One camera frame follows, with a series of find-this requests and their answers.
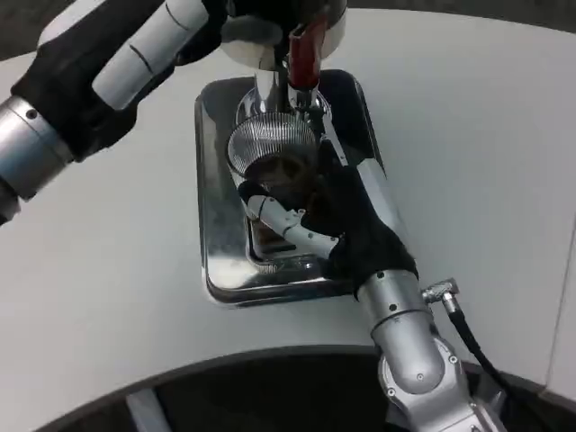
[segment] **cable connector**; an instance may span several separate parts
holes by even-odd
[[[427,304],[442,302],[448,314],[461,310],[456,299],[456,295],[459,293],[460,289],[453,277],[434,283],[421,292],[424,302]]]

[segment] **portafilter basket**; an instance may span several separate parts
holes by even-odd
[[[290,208],[304,208],[317,154],[308,123],[287,112],[249,117],[232,132],[226,148],[236,186],[256,182]]]

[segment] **chrome base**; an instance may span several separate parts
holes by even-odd
[[[217,302],[237,306],[351,293],[351,284],[328,279],[314,256],[291,252],[263,260],[255,253],[255,236],[225,158],[237,107],[253,87],[252,78],[217,81],[196,100],[202,266],[208,291]],[[319,90],[332,108],[338,137],[348,146],[348,159],[381,161],[362,90],[354,78],[339,70],[323,71]]]

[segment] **black floor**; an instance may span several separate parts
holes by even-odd
[[[375,356],[283,358],[181,378],[157,387],[157,396],[173,432],[404,432],[384,422],[388,402],[376,374]],[[554,431],[576,430],[572,414],[533,403]],[[541,432],[511,402],[502,420],[508,432]],[[99,431],[137,429],[118,402],[60,432]]]

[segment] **metal mesh filter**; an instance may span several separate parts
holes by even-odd
[[[234,182],[253,180],[270,190],[299,183],[316,165],[318,146],[310,126],[286,112],[267,112],[242,122],[229,138]]]

